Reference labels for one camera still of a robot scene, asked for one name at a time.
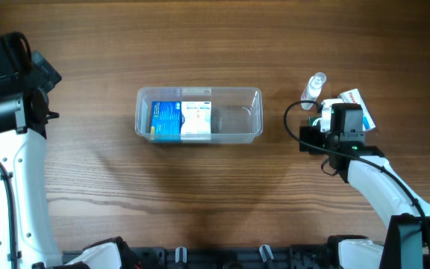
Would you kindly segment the green round-logo carton box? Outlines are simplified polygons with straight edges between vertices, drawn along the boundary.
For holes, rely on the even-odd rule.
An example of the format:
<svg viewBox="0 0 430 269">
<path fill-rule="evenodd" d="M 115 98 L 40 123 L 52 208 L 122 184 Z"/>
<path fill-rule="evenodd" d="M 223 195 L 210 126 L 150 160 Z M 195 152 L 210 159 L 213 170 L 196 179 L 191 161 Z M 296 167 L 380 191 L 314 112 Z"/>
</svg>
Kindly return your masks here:
<svg viewBox="0 0 430 269">
<path fill-rule="evenodd" d="M 319 128 L 321 126 L 322 117 L 309 117 L 308 125 Z"/>
</svg>

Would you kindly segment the white medicine carton box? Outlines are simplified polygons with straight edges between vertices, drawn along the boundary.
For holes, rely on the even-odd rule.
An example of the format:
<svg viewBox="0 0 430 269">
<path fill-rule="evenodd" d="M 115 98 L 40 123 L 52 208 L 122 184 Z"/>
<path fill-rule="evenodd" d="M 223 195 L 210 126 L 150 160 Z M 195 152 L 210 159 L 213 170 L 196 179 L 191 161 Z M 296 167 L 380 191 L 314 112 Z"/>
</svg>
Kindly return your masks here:
<svg viewBox="0 0 430 269">
<path fill-rule="evenodd" d="M 211 102 L 181 103 L 181 140 L 202 142 L 211 139 Z"/>
</svg>

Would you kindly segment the blue printed carton box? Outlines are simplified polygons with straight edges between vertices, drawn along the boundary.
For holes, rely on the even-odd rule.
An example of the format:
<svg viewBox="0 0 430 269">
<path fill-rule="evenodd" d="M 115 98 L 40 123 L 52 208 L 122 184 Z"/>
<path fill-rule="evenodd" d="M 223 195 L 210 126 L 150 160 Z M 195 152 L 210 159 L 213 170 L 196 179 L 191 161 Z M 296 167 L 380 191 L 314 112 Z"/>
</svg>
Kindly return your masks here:
<svg viewBox="0 0 430 269">
<path fill-rule="evenodd" d="M 149 139 L 172 143 L 181 139 L 181 102 L 153 101 Z"/>
</svg>

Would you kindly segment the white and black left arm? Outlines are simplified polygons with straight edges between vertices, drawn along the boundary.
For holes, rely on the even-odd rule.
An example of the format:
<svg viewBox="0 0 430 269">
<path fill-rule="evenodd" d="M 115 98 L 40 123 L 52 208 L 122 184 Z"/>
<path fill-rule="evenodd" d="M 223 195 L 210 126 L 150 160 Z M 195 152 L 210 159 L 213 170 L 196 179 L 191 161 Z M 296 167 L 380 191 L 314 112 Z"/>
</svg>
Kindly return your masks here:
<svg viewBox="0 0 430 269">
<path fill-rule="evenodd" d="M 48 94 L 61 79 L 23 33 L 0 35 L 0 268 L 139 268 L 121 237 L 63 261 L 44 174 L 46 124 L 59 117 Z"/>
</svg>

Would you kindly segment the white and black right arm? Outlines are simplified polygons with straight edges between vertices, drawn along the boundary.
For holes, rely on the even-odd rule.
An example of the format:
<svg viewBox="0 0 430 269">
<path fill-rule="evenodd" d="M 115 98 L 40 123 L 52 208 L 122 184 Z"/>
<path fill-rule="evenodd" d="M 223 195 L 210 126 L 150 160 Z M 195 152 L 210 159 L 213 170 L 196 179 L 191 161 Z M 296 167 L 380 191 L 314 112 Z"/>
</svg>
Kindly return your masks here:
<svg viewBox="0 0 430 269">
<path fill-rule="evenodd" d="M 333 235 L 323 262 L 331 268 L 430 268 L 430 203 L 393 170 L 384 153 L 365 144 L 360 105 L 312 102 L 321 118 L 294 137 L 302 152 L 326 155 L 323 166 L 357 190 L 387 227 L 383 244 L 360 235 Z"/>
</svg>

